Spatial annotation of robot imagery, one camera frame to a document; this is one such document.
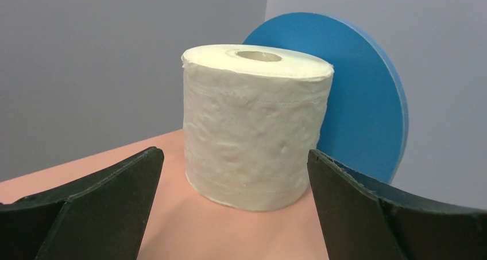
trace gray wall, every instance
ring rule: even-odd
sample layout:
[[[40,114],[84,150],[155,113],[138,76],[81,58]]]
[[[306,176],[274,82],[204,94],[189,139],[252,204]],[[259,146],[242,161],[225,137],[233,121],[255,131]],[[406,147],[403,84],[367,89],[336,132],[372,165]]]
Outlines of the gray wall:
[[[0,0],[0,181],[181,128],[180,55],[266,0]]]
[[[354,22],[394,62],[410,125],[392,184],[487,208],[487,1],[268,0],[266,18],[293,11]]]

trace black object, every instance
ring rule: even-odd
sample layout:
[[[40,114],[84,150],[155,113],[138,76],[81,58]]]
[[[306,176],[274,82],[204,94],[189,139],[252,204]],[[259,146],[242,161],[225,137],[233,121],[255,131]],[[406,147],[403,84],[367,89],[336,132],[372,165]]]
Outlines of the black object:
[[[487,259],[487,211],[403,192],[317,150],[308,173],[330,260]]]
[[[0,205],[1,260],[134,260],[164,161],[155,147]]]

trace pink tabletop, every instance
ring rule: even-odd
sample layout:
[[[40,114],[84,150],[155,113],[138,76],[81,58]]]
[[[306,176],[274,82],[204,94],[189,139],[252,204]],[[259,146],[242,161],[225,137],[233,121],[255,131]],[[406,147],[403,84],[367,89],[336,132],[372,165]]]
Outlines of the pink tabletop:
[[[147,147],[164,151],[163,171],[139,260],[328,259],[311,190],[274,212],[246,212],[199,196],[184,175],[182,130],[0,183],[0,201],[57,187]]]

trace tissue roll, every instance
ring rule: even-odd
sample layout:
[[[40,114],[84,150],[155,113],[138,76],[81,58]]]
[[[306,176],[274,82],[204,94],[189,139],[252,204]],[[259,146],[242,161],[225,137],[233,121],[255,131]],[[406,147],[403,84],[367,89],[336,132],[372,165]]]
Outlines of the tissue roll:
[[[333,78],[328,62],[252,45],[181,57],[186,176],[204,197],[249,211],[291,205],[309,185]]]

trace blue round object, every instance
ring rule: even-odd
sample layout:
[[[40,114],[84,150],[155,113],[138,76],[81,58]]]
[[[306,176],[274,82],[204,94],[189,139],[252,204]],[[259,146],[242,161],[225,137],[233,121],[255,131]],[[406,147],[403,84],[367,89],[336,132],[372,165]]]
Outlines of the blue round object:
[[[358,27],[314,13],[264,22],[244,44],[308,53],[335,74],[318,149],[363,174],[390,183],[408,135],[406,97],[385,52]]]

